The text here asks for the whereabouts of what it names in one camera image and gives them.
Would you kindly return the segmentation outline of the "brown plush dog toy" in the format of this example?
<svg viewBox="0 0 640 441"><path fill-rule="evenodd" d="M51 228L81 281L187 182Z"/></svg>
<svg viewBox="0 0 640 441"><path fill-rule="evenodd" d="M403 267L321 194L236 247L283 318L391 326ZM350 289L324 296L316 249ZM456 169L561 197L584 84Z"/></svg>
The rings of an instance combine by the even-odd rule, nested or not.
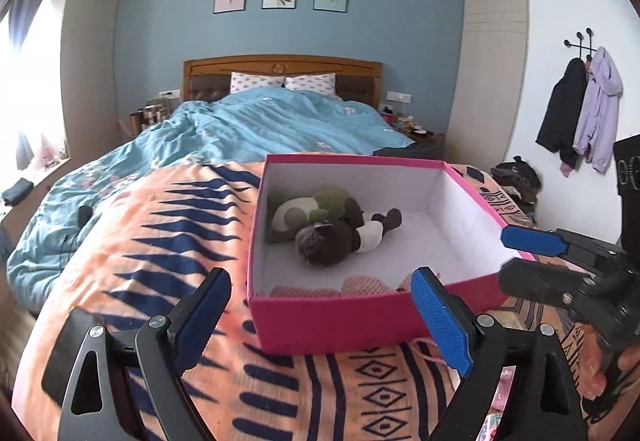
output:
<svg viewBox="0 0 640 441"><path fill-rule="evenodd" d="M308 225L295 236L295 249L307 265L329 268L339 265L354 253L370 253L381 245L384 236L402 224L399 209L373 213L369 220L354 198L345 200L345 213Z"/></svg>

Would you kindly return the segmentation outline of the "green avocado plush toy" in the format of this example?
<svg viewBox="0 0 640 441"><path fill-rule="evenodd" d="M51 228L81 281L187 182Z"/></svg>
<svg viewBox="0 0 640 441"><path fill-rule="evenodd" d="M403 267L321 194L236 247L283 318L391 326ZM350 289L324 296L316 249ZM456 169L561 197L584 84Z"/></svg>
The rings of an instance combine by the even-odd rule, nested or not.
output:
<svg viewBox="0 0 640 441"><path fill-rule="evenodd" d="M327 219L338 219L345 214L347 190L333 185L319 187L308 196L290 197L282 192L268 196L267 241L292 241L304 227Z"/></svg>

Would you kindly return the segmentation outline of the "pile of dark clothes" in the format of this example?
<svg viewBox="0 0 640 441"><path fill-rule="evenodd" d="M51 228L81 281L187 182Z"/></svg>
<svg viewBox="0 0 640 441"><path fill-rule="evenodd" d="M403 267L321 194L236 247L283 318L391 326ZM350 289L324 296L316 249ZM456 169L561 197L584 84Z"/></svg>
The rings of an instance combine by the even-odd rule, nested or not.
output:
<svg viewBox="0 0 640 441"><path fill-rule="evenodd" d="M510 195L526 216L535 220L537 196L541 181L535 169L521 156L514 156L490 169L490 175Z"/></svg>

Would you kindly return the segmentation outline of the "lilac hanging hoodie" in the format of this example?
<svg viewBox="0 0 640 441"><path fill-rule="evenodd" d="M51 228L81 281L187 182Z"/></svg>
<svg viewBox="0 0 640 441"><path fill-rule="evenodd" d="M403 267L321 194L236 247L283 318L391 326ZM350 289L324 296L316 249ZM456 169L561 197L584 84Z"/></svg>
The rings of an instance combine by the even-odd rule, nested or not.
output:
<svg viewBox="0 0 640 441"><path fill-rule="evenodd" d="M587 71L587 88L573 148L601 174L605 174L613 158L623 89L623 80L610 52L600 46Z"/></svg>

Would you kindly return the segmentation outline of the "black hanging jacket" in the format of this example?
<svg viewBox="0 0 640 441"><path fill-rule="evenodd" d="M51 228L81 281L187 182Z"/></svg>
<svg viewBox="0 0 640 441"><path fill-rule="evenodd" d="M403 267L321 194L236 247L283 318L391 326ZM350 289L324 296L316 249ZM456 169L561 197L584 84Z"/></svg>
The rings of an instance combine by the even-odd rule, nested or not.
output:
<svg viewBox="0 0 640 441"><path fill-rule="evenodd" d="M580 58L572 58L563 77L553 87L536 143L558 154L565 169L574 170L578 153L574 149L577 123L587 89L587 69Z"/></svg>

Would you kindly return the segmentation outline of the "cluttered right nightstand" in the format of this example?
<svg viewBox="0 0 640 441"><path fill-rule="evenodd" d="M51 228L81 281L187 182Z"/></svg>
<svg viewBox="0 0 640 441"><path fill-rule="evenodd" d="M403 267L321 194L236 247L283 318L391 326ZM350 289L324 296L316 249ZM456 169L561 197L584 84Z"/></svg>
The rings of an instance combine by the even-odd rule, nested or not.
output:
<svg viewBox="0 0 640 441"><path fill-rule="evenodd" d="M412 116L397 114L393 109L384 106L379 112L380 116L395 131L411 138L412 141L418 143L430 143L442 145L445 143L445 135L425 129L420 123L417 123Z"/></svg>

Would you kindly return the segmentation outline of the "pink knitted item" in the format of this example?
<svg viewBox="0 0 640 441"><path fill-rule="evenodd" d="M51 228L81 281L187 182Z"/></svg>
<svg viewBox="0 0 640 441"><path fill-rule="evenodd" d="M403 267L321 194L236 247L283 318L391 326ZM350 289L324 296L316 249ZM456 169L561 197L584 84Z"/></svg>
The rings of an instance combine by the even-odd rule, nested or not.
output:
<svg viewBox="0 0 640 441"><path fill-rule="evenodd" d="M350 298L390 295L408 291L409 285L409 276L399 285L392 287L373 276L355 275L346 277L341 289L277 286L273 288L270 296L273 298Z"/></svg>

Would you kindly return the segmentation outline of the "pink cardboard storage box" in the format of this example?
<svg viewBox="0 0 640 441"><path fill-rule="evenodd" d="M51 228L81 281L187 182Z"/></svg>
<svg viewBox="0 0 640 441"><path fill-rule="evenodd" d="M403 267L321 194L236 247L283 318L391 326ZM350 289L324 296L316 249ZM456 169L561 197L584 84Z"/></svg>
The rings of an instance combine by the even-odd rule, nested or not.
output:
<svg viewBox="0 0 640 441"><path fill-rule="evenodd" d="M291 243L267 241L268 196L347 190L365 214L397 208L398 230L370 253L334 268L304 265ZM273 298L277 286L341 289L346 277L373 276L392 287L430 268L476 314L506 301L497 281L516 251L502 245L508 220L527 223L491 176L465 164L355 155L271 155L260 182L248 257L248 306L262 349L323 354L384 347L425 335L408 291L350 298Z"/></svg>

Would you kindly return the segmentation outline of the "wooden headboard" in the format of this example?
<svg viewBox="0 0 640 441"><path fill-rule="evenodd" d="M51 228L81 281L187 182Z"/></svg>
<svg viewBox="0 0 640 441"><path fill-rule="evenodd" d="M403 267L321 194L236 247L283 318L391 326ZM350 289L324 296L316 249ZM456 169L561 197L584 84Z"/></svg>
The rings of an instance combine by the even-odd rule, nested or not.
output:
<svg viewBox="0 0 640 441"><path fill-rule="evenodd" d="M352 58L295 55L231 55L183 63L181 101L219 101L229 93L232 72L259 76L295 77L334 74L336 93L345 101L378 107L383 65Z"/></svg>

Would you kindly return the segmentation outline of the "right patterned pillow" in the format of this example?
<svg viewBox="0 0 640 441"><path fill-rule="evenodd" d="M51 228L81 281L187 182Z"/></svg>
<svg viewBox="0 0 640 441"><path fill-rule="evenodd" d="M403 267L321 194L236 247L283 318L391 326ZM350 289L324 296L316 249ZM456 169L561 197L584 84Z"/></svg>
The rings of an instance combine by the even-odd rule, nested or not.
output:
<svg viewBox="0 0 640 441"><path fill-rule="evenodd" d="M286 77L283 86L290 91L312 91L328 97L337 97L334 74Z"/></svg>

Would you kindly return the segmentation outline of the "patterned pillow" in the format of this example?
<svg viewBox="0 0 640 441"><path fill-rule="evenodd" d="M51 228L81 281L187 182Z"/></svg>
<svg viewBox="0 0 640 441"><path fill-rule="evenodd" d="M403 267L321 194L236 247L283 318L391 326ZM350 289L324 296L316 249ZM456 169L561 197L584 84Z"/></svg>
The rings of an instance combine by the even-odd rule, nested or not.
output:
<svg viewBox="0 0 640 441"><path fill-rule="evenodd" d="M286 77L283 86L290 91L312 91L328 97L337 97L334 74Z"/></svg>
<svg viewBox="0 0 640 441"><path fill-rule="evenodd" d="M284 77L245 74L245 72L233 71L230 80L231 94L240 93L257 88L282 88Z"/></svg>

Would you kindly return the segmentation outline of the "light blue duvet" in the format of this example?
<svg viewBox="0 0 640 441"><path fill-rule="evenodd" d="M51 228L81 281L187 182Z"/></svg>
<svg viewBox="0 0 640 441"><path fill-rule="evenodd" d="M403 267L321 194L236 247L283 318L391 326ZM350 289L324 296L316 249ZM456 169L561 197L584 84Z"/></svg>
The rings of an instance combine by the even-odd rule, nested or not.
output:
<svg viewBox="0 0 640 441"><path fill-rule="evenodd" d="M259 162L269 154L371 155L410 138L371 106L275 86L184 102L172 116L50 188L6 261L15 300L38 312L107 201L150 172L176 164Z"/></svg>

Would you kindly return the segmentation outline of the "left patterned pillow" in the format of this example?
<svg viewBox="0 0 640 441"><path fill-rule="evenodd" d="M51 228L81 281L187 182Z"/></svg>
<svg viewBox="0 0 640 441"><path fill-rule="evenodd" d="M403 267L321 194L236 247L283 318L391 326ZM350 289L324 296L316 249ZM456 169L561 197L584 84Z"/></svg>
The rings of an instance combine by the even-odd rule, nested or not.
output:
<svg viewBox="0 0 640 441"><path fill-rule="evenodd" d="M282 88L284 77L245 74L245 72L233 71L230 80L231 94L240 93L257 88Z"/></svg>

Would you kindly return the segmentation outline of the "black wall coat hook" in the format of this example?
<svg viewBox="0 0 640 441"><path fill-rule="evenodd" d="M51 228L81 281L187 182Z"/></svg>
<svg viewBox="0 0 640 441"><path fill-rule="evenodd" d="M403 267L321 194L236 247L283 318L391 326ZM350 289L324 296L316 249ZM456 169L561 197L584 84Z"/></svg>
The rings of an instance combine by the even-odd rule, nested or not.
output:
<svg viewBox="0 0 640 441"><path fill-rule="evenodd" d="M577 31L574 40L564 39L563 45L567 49L578 49L578 57L585 62L591 62L597 52L593 46L593 36L593 30L587 27L584 32Z"/></svg>

